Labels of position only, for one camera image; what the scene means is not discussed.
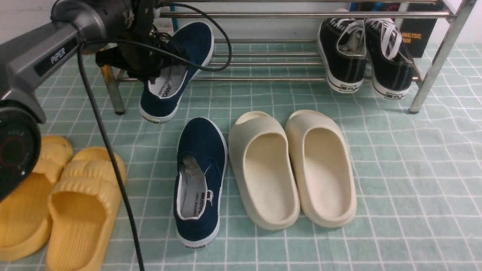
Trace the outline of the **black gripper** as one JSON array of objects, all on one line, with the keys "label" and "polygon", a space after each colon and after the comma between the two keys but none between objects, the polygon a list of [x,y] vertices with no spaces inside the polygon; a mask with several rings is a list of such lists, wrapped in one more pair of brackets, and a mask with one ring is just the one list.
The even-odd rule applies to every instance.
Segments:
[{"label": "black gripper", "polygon": [[131,26],[120,34],[122,42],[116,47],[96,53],[98,67],[122,69],[131,78],[153,84],[162,69],[181,63],[177,57],[187,59],[188,53],[181,43],[154,25],[154,10],[163,6],[161,0],[134,0]]}]

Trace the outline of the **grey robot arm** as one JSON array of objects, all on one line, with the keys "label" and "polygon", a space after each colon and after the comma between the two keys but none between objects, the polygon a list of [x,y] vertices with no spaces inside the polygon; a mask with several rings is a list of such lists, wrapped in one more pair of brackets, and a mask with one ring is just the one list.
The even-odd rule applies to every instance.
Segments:
[{"label": "grey robot arm", "polygon": [[1,199],[32,173],[46,115],[35,91],[67,60],[95,54],[100,66],[153,81],[160,71],[190,64],[178,42],[154,29],[160,0],[59,0],[51,22],[1,45]]}]

